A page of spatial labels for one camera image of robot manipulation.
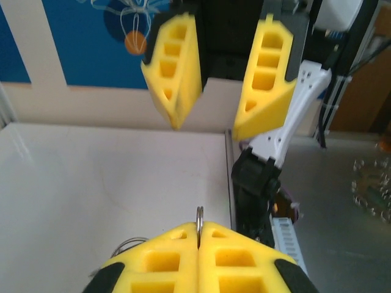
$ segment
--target wooden panel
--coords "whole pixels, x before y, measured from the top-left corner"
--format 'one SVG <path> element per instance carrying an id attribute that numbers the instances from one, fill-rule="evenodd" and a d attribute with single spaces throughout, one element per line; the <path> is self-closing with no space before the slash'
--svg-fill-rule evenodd
<path id="1" fill-rule="evenodd" d="M 375 33 L 391 36 L 391 6 L 382 7 Z M 391 50 L 382 52 L 353 76 L 330 130 L 368 132 L 391 91 Z"/>

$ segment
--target white wall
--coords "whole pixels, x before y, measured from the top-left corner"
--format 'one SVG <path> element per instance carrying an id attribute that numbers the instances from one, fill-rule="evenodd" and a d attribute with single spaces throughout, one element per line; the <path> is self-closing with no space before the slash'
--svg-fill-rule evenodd
<path id="1" fill-rule="evenodd" d="M 68 87 L 41 0 L 0 0 L 32 84 L 3 83 L 22 122 L 167 129 L 146 90 Z M 210 79 L 183 129 L 222 132 L 233 124 L 241 82 Z M 299 133 L 313 133 L 319 101 Z"/>

